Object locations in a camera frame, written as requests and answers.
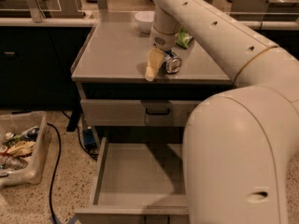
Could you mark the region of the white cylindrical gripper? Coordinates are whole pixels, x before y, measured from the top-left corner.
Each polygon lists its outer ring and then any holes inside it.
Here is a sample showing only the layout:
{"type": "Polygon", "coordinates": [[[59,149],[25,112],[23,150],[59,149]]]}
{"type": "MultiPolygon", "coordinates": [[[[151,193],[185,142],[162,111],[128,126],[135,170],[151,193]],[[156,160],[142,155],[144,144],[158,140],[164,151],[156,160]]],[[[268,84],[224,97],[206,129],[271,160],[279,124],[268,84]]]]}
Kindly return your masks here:
{"type": "Polygon", "coordinates": [[[171,50],[176,45],[178,29],[170,28],[156,28],[153,26],[150,32],[150,42],[156,47],[149,52],[149,58],[145,73],[145,79],[147,81],[153,81],[163,62],[163,51],[171,50]]]}

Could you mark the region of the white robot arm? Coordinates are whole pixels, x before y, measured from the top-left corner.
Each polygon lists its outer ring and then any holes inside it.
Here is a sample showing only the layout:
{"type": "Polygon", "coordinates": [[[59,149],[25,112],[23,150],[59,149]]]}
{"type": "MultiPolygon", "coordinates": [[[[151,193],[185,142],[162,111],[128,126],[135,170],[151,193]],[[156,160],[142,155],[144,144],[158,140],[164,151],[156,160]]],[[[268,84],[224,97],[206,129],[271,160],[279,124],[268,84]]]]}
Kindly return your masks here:
{"type": "Polygon", "coordinates": [[[288,224],[287,166],[299,147],[298,61],[203,0],[153,0],[151,37],[184,27],[235,84],[191,113],[183,173],[191,224],[288,224]]]}

